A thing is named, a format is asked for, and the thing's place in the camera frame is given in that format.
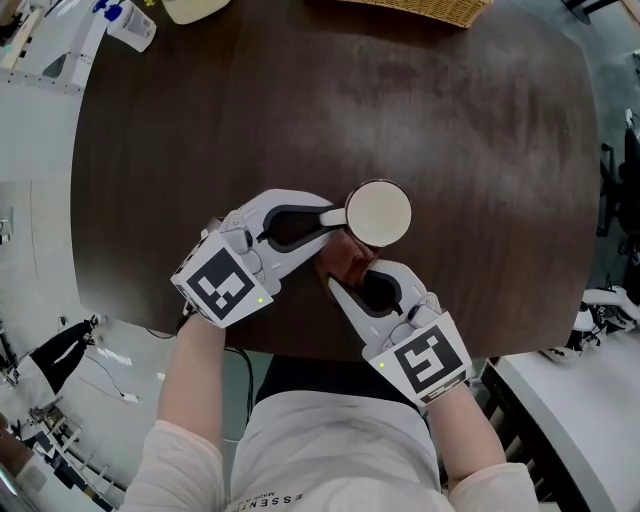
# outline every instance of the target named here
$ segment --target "white t-shirt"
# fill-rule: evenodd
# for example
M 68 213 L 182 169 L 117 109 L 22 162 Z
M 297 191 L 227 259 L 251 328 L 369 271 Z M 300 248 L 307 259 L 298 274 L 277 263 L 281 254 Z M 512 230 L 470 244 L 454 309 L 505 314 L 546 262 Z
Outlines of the white t-shirt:
M 20 361 L 18 373 L 20 376 L 15 388 L 0 386 L 0 412 L 12 425 L 18 420 L 25 420 L 29 409 L 42 408 L 56 399 L 49 381 L 30 356 Z
M 440 492 L 433 443 L 414 410 L 373 398 L 291 391 L 260 402 L 238 444 L 230 503 L 210 442 L 158 421 L 121 512 L 537 512 L 522 464 Z

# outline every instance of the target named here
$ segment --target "wooden table surface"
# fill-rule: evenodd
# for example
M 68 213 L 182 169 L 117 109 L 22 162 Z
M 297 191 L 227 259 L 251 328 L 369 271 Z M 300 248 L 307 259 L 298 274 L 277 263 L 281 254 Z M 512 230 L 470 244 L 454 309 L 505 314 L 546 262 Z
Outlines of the wooden table surface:
M 143 53 L 105 36 L 84 95 L 71 223 L 94 311 L 173 332 L 169 278 L 214 215 L 269 188 L 411 196 L 410 266 L 473 357 L 564 344 L 590 268 L 599 174 L 580 49 L 507 1 L 469 30 L 334 0 L 232 0 L 187 26 L 161 2 Z M 358 359 L 310 262 L 229 344 Z

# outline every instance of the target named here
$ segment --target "person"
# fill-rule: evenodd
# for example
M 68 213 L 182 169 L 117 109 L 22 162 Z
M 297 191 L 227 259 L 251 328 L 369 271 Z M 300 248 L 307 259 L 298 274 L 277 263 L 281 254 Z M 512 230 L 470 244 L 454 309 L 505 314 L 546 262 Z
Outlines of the person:
M 460 384 L 428 418 L 366 362 L 275 356 L 237 445 L 230 496 L 222 470 L 225 331 L 199 315 L 179 330 L 142 462 L 121 512 L 266 510 L 537 511 L 533 483 L 510 464 Z
M 8 372 L 6 386 L 0 391 L 0 412 L 18 431 L 19 422 L 28 417 L 31 409 L 40 409 L 55 401 L 82 361 L 86 348 L 101 341 L 94 331 L 104 321 L 104 317 L 93 315 L 69 327 L 22 358 L 18 367 Z

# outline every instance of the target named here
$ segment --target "pink sleeve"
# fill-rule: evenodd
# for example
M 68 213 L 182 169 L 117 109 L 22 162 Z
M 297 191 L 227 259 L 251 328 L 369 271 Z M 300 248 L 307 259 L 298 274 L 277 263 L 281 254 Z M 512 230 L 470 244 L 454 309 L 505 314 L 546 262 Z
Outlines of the pink sleeve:
M 524 464 L 498 464 L 465 478 L 449 494 L 456 512 L 539 512 Z
M 120 512 L 221 512 L 224 505 L 220 451 L 200 436 L 157 421 Z

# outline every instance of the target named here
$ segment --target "white bottle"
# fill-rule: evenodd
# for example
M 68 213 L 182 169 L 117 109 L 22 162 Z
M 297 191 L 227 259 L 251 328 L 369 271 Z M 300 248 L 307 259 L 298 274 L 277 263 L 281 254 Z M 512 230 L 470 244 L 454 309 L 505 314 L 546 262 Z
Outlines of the white bottle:
M 198 21 L 222 9 L 230 0 L 162 0 L 171 19 L 178 25 Z
M 106 2 L 98 2 L 94 12 L 105 7 L 105 4 Z M 156 35 L 156 24 L 131 0 L 106 7 L 104 17 L 109 20 L 107 34 L 124 41 L 139 52 L 145 51 Z

